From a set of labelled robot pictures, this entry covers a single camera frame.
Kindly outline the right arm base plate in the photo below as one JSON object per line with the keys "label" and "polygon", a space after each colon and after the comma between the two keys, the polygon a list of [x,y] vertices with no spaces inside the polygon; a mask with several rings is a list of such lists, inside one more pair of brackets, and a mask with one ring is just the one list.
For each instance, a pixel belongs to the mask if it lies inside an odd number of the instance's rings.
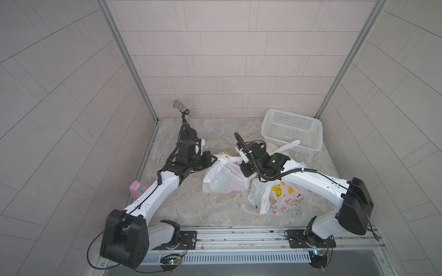
{"label": "right arm base plate", "polygon": [[290,248],[310,248],[312,250],[313,248],[332,249],[336,247],[333,236],[322,239],[313,232],[312,226],[316,218],[314,216],[305,229],[284,231],[284,236],[288,239]]}

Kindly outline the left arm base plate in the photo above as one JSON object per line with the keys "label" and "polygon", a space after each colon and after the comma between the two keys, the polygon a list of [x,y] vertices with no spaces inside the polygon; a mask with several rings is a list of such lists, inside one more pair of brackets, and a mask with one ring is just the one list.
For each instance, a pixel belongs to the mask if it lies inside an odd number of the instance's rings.
{"label": "left arm base plate", "polygon": [[197,231],[180,231],[173,234],[171,241],[153,248],[153,250],[194,250],[196,248]]}

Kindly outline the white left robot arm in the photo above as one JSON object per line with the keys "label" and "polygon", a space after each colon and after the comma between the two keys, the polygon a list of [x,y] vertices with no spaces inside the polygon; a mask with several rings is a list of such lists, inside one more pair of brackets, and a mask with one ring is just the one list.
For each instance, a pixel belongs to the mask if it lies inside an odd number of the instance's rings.
{"label": "white left robot arm", "polygon": [[205,151],[186,159],[183,164],[167,161],[157,171],[157,180],[137,200],[125,209],[115,209],[108,215],[102,232],[100,256],[136,269],[148,251],[161,246],[179,246],[181,229],[178,223],[161,220],[150,226],[150,220],[186,177],[213,166],[217,159]]}

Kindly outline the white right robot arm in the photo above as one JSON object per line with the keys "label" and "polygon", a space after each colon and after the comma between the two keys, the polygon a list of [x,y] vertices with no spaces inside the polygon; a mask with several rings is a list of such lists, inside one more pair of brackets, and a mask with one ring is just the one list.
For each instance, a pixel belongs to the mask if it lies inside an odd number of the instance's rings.
{"label": "white right robot arm", "polygon": [[268,154],[265,143],[240,141],[236,149],[243,159],[240,164],[242,173],[254,177],[261,213],[280,215],[300,204],[302,189],[334,204],[334,209],[328,213],[313,216],[302,233],[289,233],[288,238],[318,247],[337,233],[348,231],[363,236],[371,229],[374,203],[362,180],[333,178],[306,168],[280,152]]}

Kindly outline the white translucent plastic bag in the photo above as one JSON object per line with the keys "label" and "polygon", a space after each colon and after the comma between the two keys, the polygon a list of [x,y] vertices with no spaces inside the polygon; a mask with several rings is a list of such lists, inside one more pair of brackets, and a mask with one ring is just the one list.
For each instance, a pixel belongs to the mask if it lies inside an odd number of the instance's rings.
{"label": "white translucent plastic bag", "polygon": [[230,193],[248,190],[256,173],[245,177],[241,171],[240,164],[243,158],[232,156],[229,152],[223,151],[216,154],[217,161],[206,172],[203,180],[203,192],[205,193]]}

